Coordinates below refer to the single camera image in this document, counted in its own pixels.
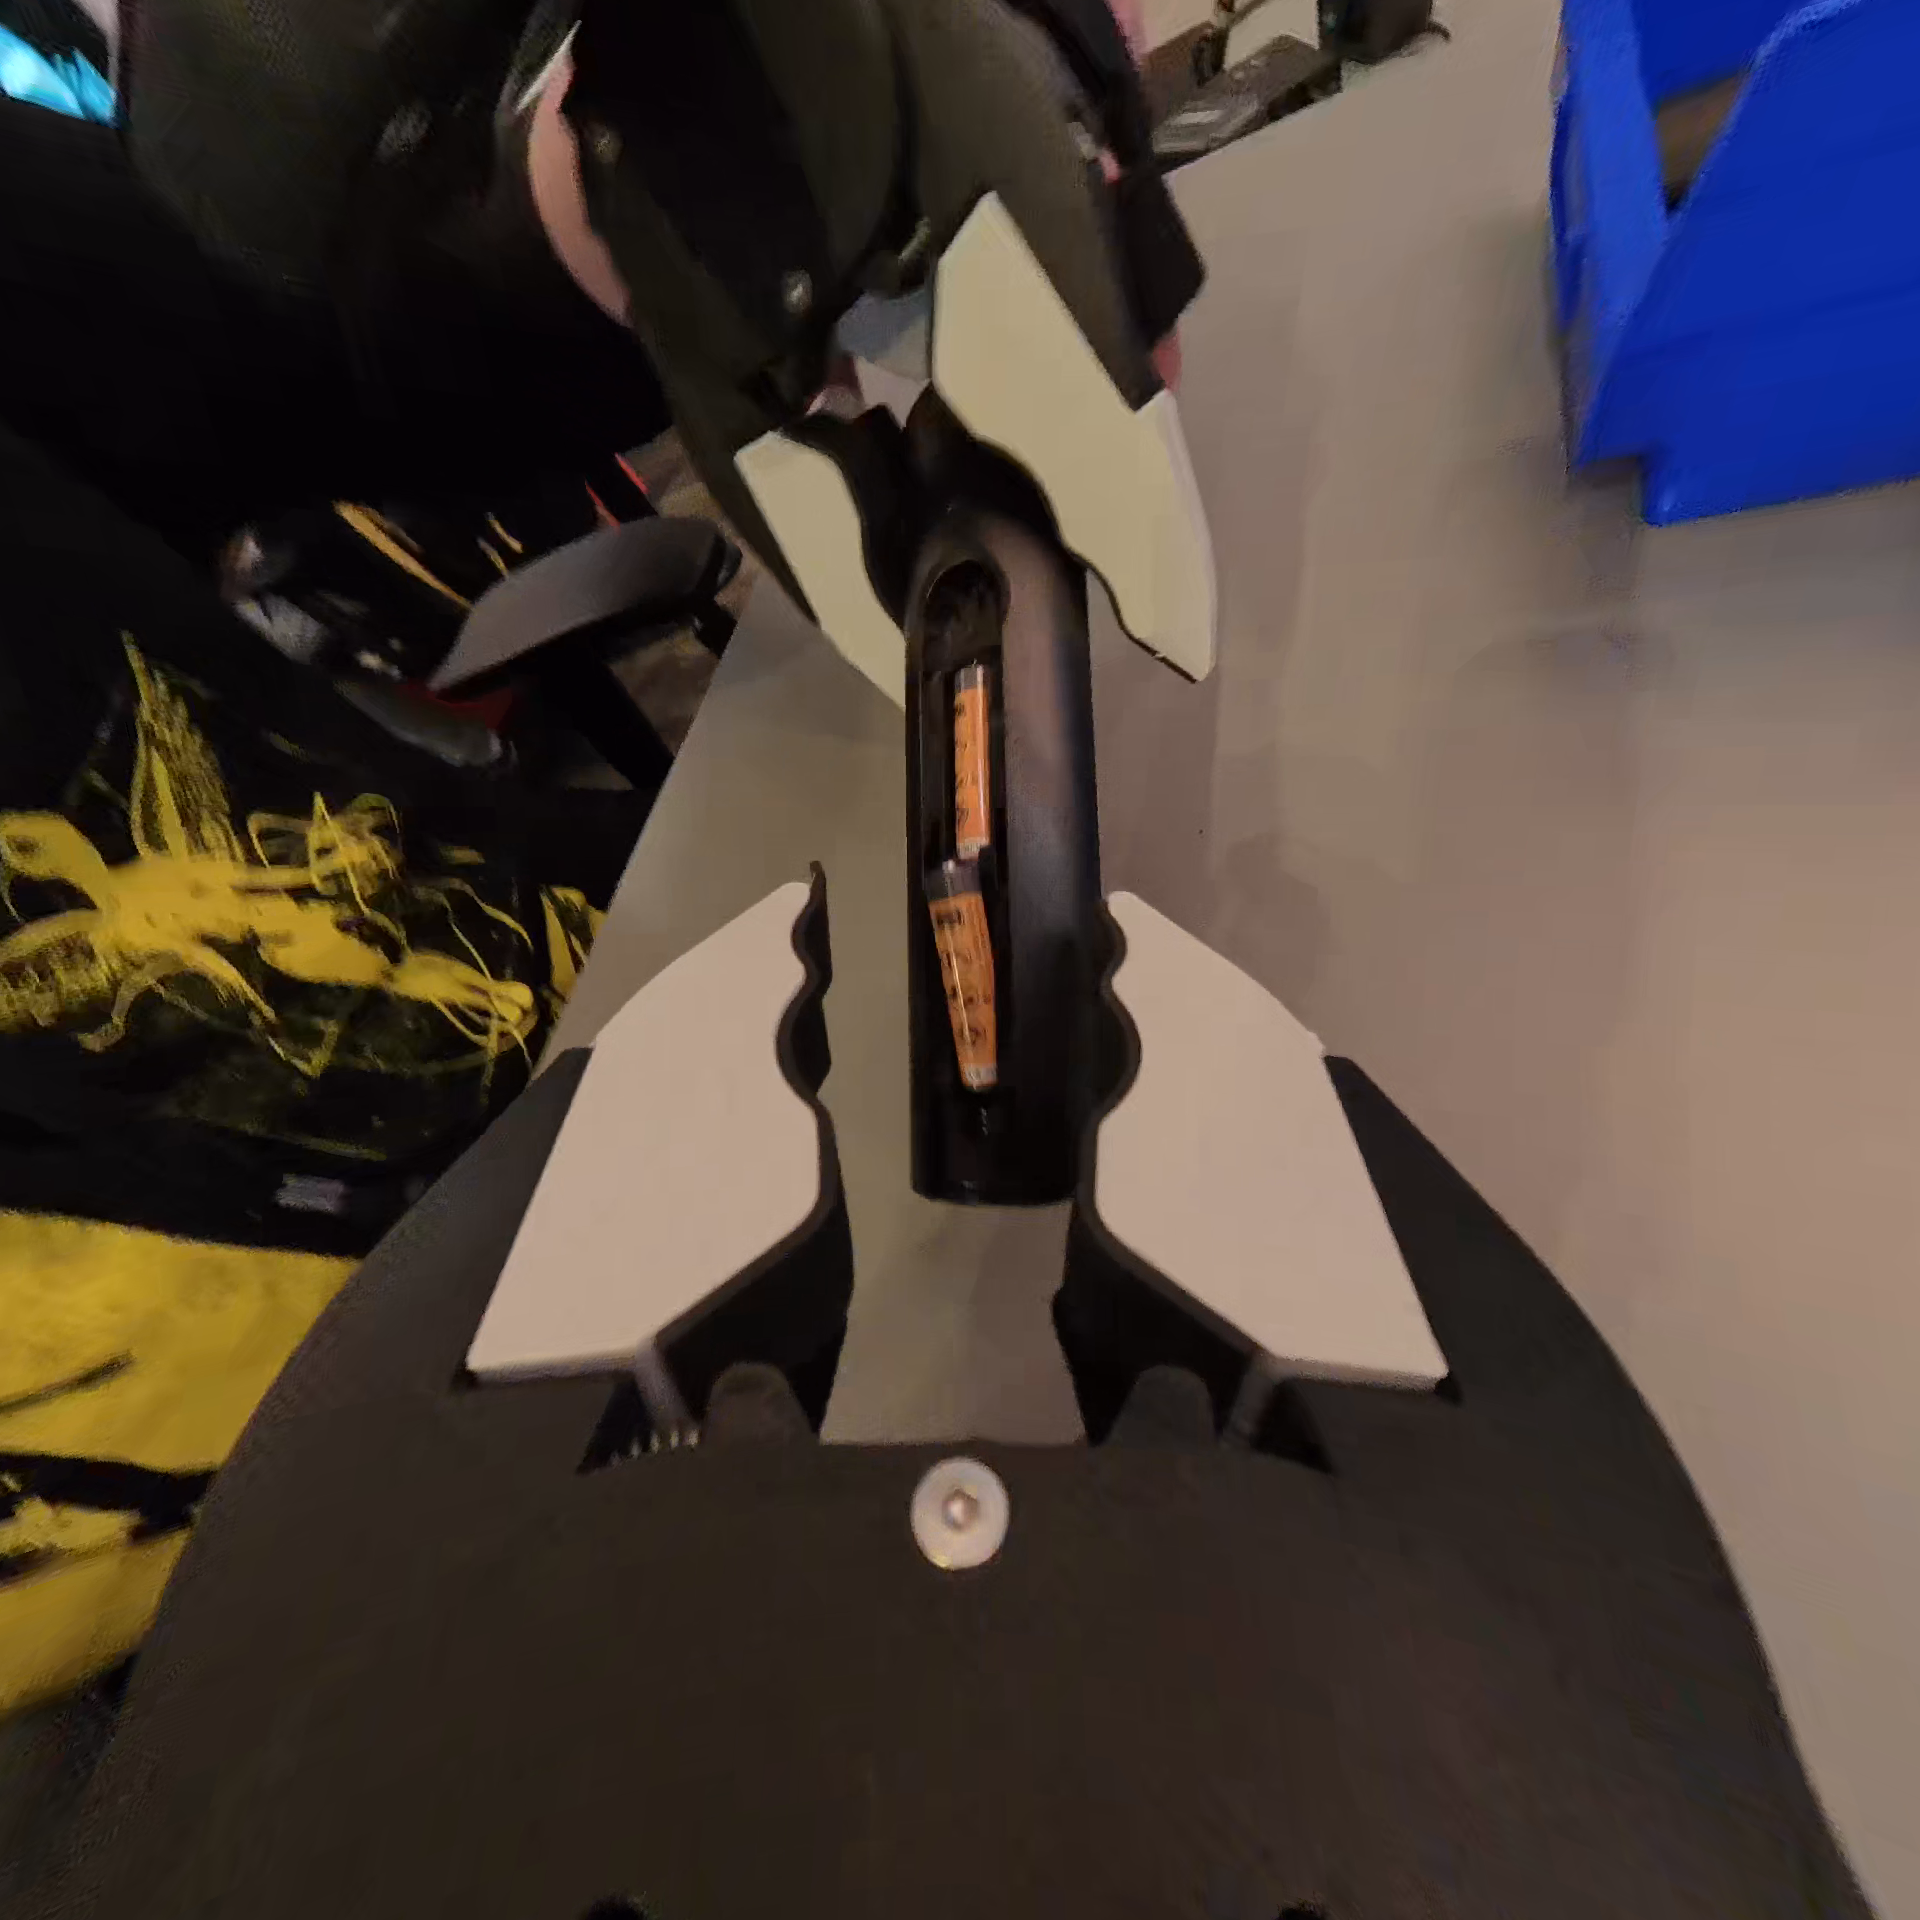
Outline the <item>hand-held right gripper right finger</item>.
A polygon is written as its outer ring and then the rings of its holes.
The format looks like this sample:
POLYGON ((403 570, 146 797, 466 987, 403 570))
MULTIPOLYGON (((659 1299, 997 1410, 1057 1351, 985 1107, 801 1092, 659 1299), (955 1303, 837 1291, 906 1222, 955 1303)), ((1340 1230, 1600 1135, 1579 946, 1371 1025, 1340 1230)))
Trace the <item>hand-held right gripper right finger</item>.
POLYGON ((1090 1444, 1154 1373, 1260 1444, 1306 1383, 1450 1379, 1321 1035, 1136 890, 1107 898, 1101 1099, 1055 1337, 1090 1444))

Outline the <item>orange AAA battery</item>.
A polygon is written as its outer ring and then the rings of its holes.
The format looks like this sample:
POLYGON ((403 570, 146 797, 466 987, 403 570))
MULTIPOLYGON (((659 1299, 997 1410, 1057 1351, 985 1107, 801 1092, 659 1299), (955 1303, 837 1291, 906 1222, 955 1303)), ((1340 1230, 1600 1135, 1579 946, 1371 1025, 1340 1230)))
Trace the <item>orange AAA battery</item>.
POLYGON ((965 664, 955 672, 948 713, 955 751, 955 859, 974 862, 997 838, 997 675, 991 664, 965 664))
POLYGON ((957 1080, 969 1094, 1001 1087, 997 946, 985 888, 974 859, 925 874, 934 959, 948 1005, 957 1080))

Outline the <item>person's left hand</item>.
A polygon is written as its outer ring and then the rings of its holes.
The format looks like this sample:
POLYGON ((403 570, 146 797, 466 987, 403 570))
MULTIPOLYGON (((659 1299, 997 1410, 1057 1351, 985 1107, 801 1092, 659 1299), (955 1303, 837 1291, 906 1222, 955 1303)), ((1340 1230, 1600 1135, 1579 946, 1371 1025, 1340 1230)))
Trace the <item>person's left hand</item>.
POLYGON ((546 233, 549 253, 580 294, 612 317, 632 324, 632 294, 607 245, 588 219, 580 151, 565 118, 565 96, 573 89, 573 51, 556 51, 540 93, 530 97, 527 118, 527 176, 546 233))

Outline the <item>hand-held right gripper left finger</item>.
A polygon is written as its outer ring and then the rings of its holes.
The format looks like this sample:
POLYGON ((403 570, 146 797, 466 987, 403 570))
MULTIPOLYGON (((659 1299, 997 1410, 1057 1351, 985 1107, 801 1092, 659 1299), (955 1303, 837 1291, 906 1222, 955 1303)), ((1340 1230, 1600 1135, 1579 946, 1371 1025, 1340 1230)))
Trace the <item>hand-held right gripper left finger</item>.
POLYGON ((612 1017, 466 1346, 476 1381, 623 1375, 682 1435, 755 1363, 822 1423, 856 1285, 830 973, 812 865, 612 1017))

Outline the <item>person's left forearm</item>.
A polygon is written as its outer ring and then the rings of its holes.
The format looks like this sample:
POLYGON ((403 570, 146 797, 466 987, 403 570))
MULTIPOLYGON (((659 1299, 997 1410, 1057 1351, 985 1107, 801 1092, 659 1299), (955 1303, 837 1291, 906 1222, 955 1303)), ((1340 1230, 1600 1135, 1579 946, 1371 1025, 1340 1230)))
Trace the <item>person's left forearm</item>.
POLYGON ((2 100, 2 438, 181 546, 634 452, 669 424, 659 383, 530 212, 503 269, 428 245, 344 312, 206 253, 116 130, 2 100))

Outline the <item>grey desk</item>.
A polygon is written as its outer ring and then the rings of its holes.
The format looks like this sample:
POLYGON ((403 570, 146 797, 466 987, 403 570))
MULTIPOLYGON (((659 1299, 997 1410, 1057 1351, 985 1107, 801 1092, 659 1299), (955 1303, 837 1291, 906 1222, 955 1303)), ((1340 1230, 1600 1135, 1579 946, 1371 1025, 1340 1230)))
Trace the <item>grey desk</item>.
POLYGON ((1101 865, 1351 1057, 1572 1291, 1916 1917, 1916 485, 1646 528, 1572 484, 1553 3, 1175 176, 1222 577, 1093 604, 1101 865))

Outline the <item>yellow black patterned pants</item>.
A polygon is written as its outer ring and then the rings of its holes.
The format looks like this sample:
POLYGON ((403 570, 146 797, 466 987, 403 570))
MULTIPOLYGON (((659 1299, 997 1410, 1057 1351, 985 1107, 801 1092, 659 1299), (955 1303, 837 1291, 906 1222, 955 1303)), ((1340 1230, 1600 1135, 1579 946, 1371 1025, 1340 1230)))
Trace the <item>yellow black patterned pants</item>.
POLYGON ((527 1087, 637 823, 396 741, 6 479, 6 1719, 146 1637, 282 1366, 527 1087))

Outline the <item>blue plastic bin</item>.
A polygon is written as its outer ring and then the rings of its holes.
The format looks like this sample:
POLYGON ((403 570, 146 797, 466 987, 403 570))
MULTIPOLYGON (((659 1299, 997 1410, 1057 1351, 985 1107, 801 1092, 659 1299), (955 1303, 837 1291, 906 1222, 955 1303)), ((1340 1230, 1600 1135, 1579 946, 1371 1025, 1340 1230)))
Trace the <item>blue plastic bin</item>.
POLYGON ((1916 476, 1916 3, 1560 3, 1547 270, 1646 522, 1916 476))

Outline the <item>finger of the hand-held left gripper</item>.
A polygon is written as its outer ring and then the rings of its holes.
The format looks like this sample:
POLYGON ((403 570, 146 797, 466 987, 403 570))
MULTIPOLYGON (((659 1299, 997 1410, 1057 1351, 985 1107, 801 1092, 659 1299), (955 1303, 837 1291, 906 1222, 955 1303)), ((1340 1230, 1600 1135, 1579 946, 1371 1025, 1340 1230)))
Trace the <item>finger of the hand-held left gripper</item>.
POLYGON ((1164 389, 1127 405, 997 194, 934 270, 930 384, 1039 485, 1127 637, 1189 682, 1210 680, 1219 576, 1178 403, 1164 389))
POLYGON ((830 452, 774 430, 736 453, 736 471, 774 538, 812 627, 893 706, 906 706, 906 637, 868 570, 866 522, 830 452))

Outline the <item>black remote control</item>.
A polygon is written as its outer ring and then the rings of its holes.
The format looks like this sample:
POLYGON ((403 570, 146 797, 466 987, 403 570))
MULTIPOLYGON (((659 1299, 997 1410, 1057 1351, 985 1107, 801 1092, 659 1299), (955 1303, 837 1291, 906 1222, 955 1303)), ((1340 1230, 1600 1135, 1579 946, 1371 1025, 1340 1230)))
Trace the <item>black remote control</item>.
POLYGON ((906 421, 916 554, 906 600, 906 939, 912 1184, 948 1204, 1057 1204, 1114 1092, 1101 1002, 1090 608, 1039 485, 974 442, 937 392, 906 421), (955 859, 950 682, 997 675, 997 838, 978 859, 997 946, 1001 1087, 957 1080, 925 874, 955 859))

